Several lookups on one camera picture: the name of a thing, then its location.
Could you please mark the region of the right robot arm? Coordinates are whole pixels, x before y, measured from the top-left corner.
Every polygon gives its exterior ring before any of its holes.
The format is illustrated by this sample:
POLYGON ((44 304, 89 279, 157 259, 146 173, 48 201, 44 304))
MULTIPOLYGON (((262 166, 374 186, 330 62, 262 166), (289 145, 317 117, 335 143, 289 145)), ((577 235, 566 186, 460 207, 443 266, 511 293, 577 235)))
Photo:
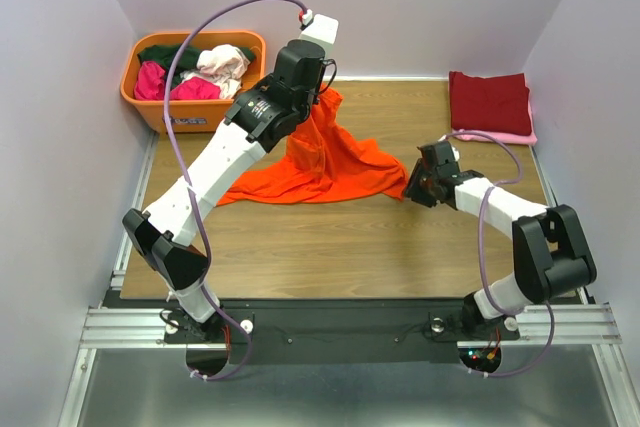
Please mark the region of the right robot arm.
POLYGON ((475 170, 463 171, 459 153, 446 139, 418 148, 404 197, 427 208, 446 205, 478 220, 478 260, 482 288, 463 300, 460 325, 482 337, 496 319, 515 316, 530 305, 592 284, 597 268, 577 212, 568 205, 535 203, 505 190, 519 180, 491 182, 475 170), (489 283, 484 228, 512 242, 513 271, 489 283))

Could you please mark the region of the orange t-shirt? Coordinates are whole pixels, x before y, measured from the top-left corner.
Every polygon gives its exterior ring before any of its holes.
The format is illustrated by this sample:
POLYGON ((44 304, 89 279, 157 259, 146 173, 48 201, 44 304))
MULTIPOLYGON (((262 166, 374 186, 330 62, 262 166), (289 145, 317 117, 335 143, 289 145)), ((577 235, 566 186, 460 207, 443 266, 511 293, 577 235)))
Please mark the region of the orange t-shirt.
POLYGON ((406 167, 373 139, 358 141, 337 122, 343 96, 330 88, 287 138, 284 156, 240 176, 218 202, 291 205, 357 200, 384 194, 400 201, 406 167))

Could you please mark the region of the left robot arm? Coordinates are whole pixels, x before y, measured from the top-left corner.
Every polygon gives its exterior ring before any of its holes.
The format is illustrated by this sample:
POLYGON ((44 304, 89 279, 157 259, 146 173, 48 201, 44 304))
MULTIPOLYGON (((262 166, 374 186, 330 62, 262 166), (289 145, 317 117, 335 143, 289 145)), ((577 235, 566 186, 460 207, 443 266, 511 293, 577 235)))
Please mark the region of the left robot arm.
POLYGON ((231 105, 213 137, 182 175, 144 210, 122 220, 133 247, 179 302, 199 340, 222 329, 221 305, 206 285, 211 251, 192 242, 203 221, 239 177, 306 121, 321 92, 330 40, 302 35, 277 55, 272 73, 231 105))

